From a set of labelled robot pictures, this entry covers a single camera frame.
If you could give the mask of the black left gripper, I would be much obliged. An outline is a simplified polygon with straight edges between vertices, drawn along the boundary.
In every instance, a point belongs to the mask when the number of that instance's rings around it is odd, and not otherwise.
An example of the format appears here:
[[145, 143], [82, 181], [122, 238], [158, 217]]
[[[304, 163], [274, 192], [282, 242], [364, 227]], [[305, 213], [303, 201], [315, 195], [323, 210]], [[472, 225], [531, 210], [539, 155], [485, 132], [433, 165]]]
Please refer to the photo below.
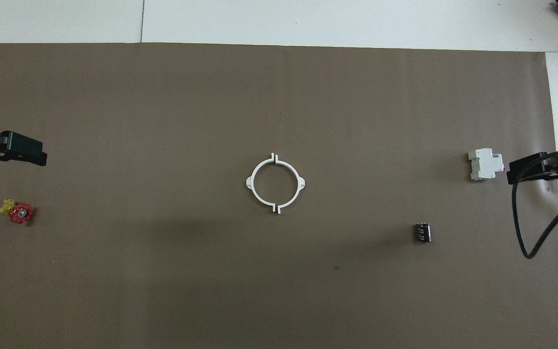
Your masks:
[[0, 161], [29, 162], [46, 166], [48, 155], [43, 152], [44, 144], [17, 132], [0, 133]]

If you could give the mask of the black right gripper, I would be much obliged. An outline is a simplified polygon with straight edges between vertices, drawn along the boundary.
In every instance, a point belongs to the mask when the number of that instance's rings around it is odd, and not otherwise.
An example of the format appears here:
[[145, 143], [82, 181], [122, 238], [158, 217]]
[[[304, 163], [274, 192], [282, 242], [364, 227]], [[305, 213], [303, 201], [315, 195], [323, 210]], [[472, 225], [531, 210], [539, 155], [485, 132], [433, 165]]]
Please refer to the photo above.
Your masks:
[[558, 180], [558, 151], [534, 153], [509, 163], [509, 170], [507, 170], [509, 185], [536, 180]]

